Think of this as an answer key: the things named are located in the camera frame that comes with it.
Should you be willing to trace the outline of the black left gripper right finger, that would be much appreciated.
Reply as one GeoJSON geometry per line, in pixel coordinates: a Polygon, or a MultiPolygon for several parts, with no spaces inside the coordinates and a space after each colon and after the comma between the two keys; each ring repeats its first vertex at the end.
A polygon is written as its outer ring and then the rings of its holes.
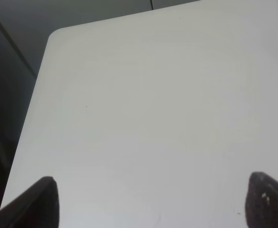
{"type": "Polygon", "coordinates": [[[264,172],[249,177],[245,201],[249,228],[278,228],[278,181],[264,172]]]}

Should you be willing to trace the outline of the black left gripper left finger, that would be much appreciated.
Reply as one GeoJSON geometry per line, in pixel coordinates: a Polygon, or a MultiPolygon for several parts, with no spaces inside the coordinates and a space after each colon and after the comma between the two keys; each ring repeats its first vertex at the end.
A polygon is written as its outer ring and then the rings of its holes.
{"type": "Polygon", "coordinates": [[[58,186],[51,176],[42,177],[0,209],[0,228],[58,227],[58,186]]]}

